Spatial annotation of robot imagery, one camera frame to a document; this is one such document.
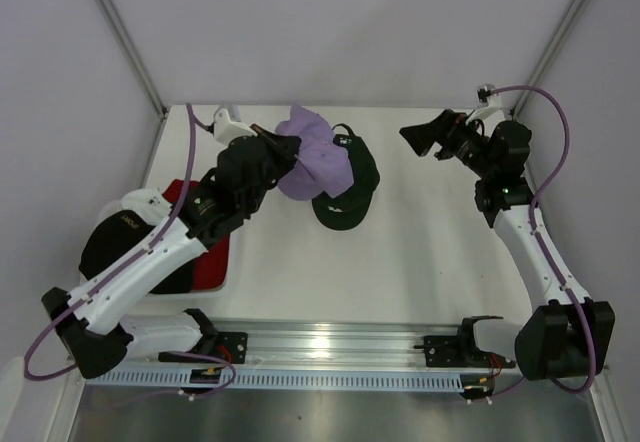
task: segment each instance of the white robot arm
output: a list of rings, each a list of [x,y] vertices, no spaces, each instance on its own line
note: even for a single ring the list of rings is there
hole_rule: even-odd
[[[300,147],[299,137],[248,127],[224,106],[216,111],[212,127],[214,137],[228,147],[218,155],[216,168],[188,190],[177,216],[167,214],[86,283],[68,293],[53,288],[42,297],[52,320],[81,304],[56,332],[85,378],[103,375],[124,358],[172,351],[211,355],[217,331],[198,309],[176,316],[126,314],[177,268],[242,226],[267,190],[293,168]],[[157,212],[167,203],[155,191],[148,204]]]
[[[476,206],[505,243],[536,308],[524,326],[495,316],[466,318],[456,343],[447,344],[446,350],[457,350],[470,364],[488,360],[487,354],[502,355],[517,361],[529,380],[599,373],[613,331],[613,310],[607,302],[591,300],[541,223],[537,201],[523,177],[531,131],[504,116],[493,89],[478,90],[483,106],[471,114],[445,110],[427,124],[400,130],[418,156],[437,143],[438,160],[456,157],[480,177]],[[485,135],[484,119],[496,112],[504,121],[491,136]],[[423,348],[425,353],[436,350],[426,343]]]

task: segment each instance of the black baseball cap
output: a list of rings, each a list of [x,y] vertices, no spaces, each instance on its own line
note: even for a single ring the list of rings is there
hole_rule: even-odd
[[[121,210],[100,222],[93,230],[80,256],[80,273],[85,279],[96,277],[126,254],[153,230],[133,210]],[[156,285],[152,294],[184,294],[191,291],[195,261],[174,270]]]
[[[333,143],[344,147],[349,153],[353,185],[333,199],[323,192],[313,199],[311,204],[322,225],[333,230],[350,230],[360,224],[367,215],[373,193],[380,183],[380,173],[362,137],[355,135],[346,124],[338,124],[334,130],[336,127],[343,127],[348,132],[336,134]]]

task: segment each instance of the white tabletop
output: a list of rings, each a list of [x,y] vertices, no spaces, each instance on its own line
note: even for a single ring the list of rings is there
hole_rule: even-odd
[[[215,106],[194,106],[210,123]],[[274,129],[288,107],[240,106],[242,121]],[[346,123],[376,159],[380,185],[355,229],[322,226],[310,202],[277,188],[239,234],[239,266],[217,299],[145,302],[141,313],[199,307],[214,318],[457,324],[473,315],[524,322],[531,304],[515,264],[474,203],[474,174],[456,160],[417,157],[398,134],[440,109],[310,107]],[[184,106],[173,106],[147,187],[184,177]],[[223,146],[197,131],[193,179],[215,166]]]

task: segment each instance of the white wall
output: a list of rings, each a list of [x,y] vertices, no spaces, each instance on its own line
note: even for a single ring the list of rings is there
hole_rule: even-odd
[[[47,323],[42,294],[77,280],[102,204],[139,184],[156,117],[93,0],[0,0],[0,27],[1,370]],[[63,354],[52,338],[35,368]],[[27,384],[5,440],[42,440],[58,388]]]
[[[569,0],[115,0],[165,103],[475,106]]]
[[[608,363],[640,440],[640,0],[591,0],[543,87],[567,112],[571,151],[543,199],[552,235],[596,300],[608,300],[616,327]],[[535,98],[523,121],[533,130],[538,182],[562,144],[553,109]]]

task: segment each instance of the red cloth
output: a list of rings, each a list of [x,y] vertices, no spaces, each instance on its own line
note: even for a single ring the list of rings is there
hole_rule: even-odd
[[[172,204],[177,202],[178,197],[180,197],[182,183],[182,180],[174,180],[162,196]],[[196,185],[198,185],[198,182],[192,181],[189,184],[189,188],[193,188]],[[209,249],[209,252],[202,254],[195,260],[194,279],[191,290],[211,290],[222,285],[227,275],[228,263],[229,236],[226,236]]]

